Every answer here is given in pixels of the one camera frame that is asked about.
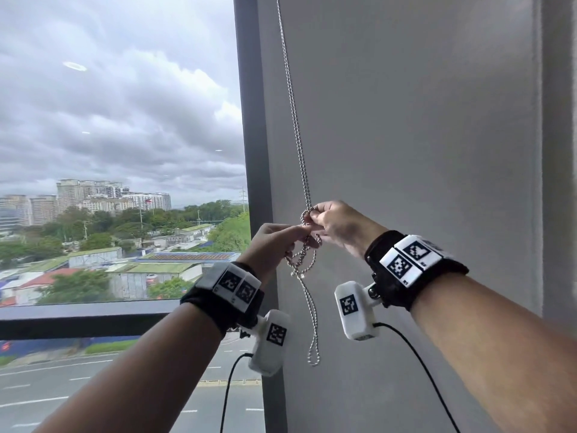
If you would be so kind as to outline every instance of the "person's left hand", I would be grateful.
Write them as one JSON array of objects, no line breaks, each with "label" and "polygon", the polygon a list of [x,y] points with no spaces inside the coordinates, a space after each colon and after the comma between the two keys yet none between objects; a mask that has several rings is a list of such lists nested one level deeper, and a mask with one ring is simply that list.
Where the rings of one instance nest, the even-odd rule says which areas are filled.
[{"label": "person's left hand", "polygon": [[237,259],[239,263],[248,264],[255,271],[262,285],[285,257],[292,252],[296,241],[306,242],[311,247],[318,247],[315,240],[307,240],[311,232],[318,229],[315,225],[291,226],[265,223],[257,231],[246,251]]}]

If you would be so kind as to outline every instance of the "cloud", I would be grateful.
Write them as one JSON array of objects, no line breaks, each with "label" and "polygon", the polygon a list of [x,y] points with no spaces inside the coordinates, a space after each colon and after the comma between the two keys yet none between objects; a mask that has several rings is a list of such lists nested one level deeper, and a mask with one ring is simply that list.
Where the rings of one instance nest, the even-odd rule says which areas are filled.
[{"label": "cloud", "polygon": [[78,178],[238,199],[234,33],[233,0],[0,0],[0,195]]}]

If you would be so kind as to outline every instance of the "road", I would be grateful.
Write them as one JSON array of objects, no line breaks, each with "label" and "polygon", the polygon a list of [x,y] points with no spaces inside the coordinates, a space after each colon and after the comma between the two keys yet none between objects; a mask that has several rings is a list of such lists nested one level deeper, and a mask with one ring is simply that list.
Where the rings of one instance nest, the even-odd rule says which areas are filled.
[{"label": "road", "polygon": [[[252,350],[254,342],[253,338],[238,339],[238,333],[227,335],[202,377],[206,382],[195,389],[174,424],[172,433],[219,431],[230,368],[239,355]],[[0,368],[0,432],[31,432],[90,377],[117,357],[118,354],[102,354]],[[248,368],[248,361],[248,358],[244,358],[237,364],[233,380],[260,378],[259,374]],[[258,382],[236,382],[231,386],[224,431],[265,432],[263,393]]]}]

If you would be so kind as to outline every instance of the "skin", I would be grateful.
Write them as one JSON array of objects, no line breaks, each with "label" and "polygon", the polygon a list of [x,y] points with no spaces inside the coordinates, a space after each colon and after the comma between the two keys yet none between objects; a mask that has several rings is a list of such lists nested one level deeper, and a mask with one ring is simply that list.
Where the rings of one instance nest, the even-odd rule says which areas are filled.
[{"label": "skin", "polygon": [[[263,225],[239,258],[256,271],[261,288],[295,241],[316,246],[310,234],[362,257],[387,231],[340,201],[316,205],[306,220],[306,227]],[[411,314],[505,433],[575,430],[577,342],[468,276],[437,278]],[[183,304],[36,432],[168,432],[220,340],[207,315]]]}]

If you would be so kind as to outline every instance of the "knotted chain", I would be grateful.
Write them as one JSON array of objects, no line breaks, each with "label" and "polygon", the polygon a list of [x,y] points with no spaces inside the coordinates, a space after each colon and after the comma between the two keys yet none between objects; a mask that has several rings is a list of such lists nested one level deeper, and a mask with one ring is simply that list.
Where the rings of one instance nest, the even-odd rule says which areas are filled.
[{"label": "knotted chain", "polygon": [[[298,154],[298,162],[301,168],[301,179],[302,179],[302,187],[305,192],[305,204],[307,205],[307,209],[303,211],[301,214],[301,224],[306,225],[307,220],[306,216],[313,210],[313,205],[310,201],[310,188],[309,188],[309,179],[307,176],[307,167],[305,166],[305,155],[302,151],[302,141],[301,141],[301,130],[298,124],[298,116],[297,116],[297,107],[294,103],[294,93],[292,91],[292,80],[290,75],[290,65],[289,65],[289,57],[287,56],[287,47],[285,43],[285,30],[283,27],[283,20],[280,15],[280,2],[276,0],[276,10],[279,14],[279,26],[280,26],[280,43],[282,44],[283,48],[283,59],[285,60],[285,74],[287,78],[287,87],[288,87],[288,100],[290,102],[290,112],[292,116],[292,127],[294,129],[294,138],[297,143],[297,154]],[[322,240],[318,234],[315,234],[312,237],[309,237],[308,240],[315,240],[319,246],[322,245]],[[302,264],[307,256],[309,249],[313,249],[313,259],[310,264],[301,269]],[[307,354],[307,361],[311,366],[316,366],[321,362],[321,356],[319,353],[319,322],[317,320],[317,307],[314,305],[313,297],[310,295],[309,288],[303,281],[305,277],[305,273],[307,273],[310,269],[312,269],[314,262],[317,259],[317,250],[315,248],[311,248],[307,243],[304,243],[300,251],[293,255],[292,252],[285,256],[288,266],[291,268],[291,275],[295,276],[299,283],[301,283],[302,291],[305,293],[305,298],[307,299],[307,306],[309,307],[310,318],[313,321],[313,341],[310,343],[309,352]]]}]

